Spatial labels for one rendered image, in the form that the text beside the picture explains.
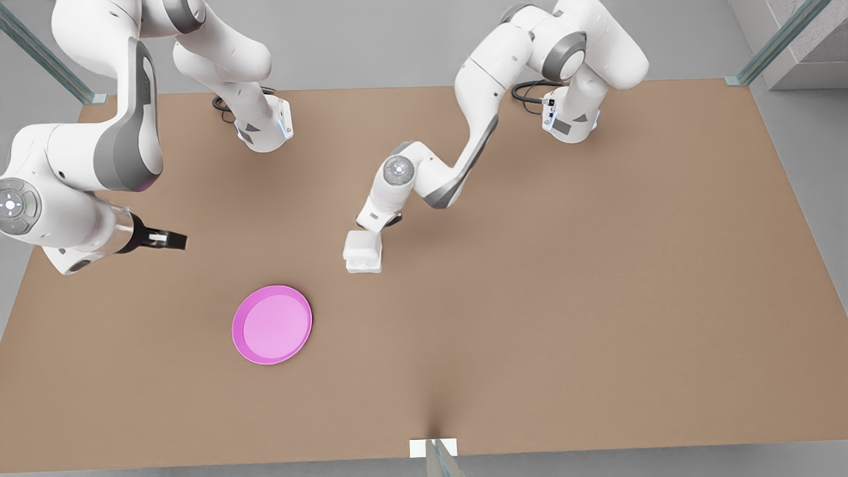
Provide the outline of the pink round plate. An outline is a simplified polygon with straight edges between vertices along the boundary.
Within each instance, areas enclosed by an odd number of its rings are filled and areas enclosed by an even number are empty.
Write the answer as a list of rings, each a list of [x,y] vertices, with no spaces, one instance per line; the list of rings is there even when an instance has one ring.
[[[295,356],[306,344],[314,318],[308,299],[286,285],[255,290],[231,322],[231,339],[249,362],[273,365]]]

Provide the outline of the silver frame post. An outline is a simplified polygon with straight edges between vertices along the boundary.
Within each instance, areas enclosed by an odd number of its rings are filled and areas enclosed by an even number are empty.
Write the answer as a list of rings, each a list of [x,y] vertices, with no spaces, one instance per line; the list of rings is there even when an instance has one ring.
[[[105,93],[94,93],[3,4],[0,4],[0,30],[82,105],[103,105],[107,102]]]
[[[787,21],[776,30],[765,45],[752,55],[735,76],[725,76],[725,84],[729,87],[748,87],[757,76],[779,57],[782,51],[808,27],[820,13],[829,6],[832,0],[804,0],[802,5],[794,9]]]
[[[426,459],[427,477],[467,477],[455,457],[456,438],[409,441],[409,457]]]

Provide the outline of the white egg box lid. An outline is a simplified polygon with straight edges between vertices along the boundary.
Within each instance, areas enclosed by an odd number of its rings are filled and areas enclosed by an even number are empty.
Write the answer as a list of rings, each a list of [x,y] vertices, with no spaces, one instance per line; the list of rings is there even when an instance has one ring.
[[[343,245],[343,260],[373,262],[381,260],[382,236],[367,230],[348,231]]]

